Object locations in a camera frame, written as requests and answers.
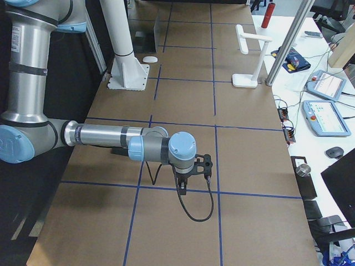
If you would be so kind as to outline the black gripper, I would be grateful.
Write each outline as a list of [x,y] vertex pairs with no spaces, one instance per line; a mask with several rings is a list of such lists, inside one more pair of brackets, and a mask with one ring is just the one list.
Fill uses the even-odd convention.
[[190,168],[186,169],[179,169],[175,168],[175,175],[177,178],[177,182],[179,184],[179,193],[181,195],[186,194],[186,184],[187,180],[190,176],[196,175],[197,172],[197,166],[191,166]]

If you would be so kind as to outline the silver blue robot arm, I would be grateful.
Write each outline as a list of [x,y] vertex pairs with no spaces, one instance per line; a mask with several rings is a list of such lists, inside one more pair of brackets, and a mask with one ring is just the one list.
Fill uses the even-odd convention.
[[83,33],[84,1],[6,1],[12,21],[8,107],[2,114],[1,160],[21,163],[62,146],[119,147],[135,161],[159,162],[173,169],[177,190],[197,174],[196,141],[187,132],[169,135],[163,127],[80,124],[49,119],[43,105],[50,35]]

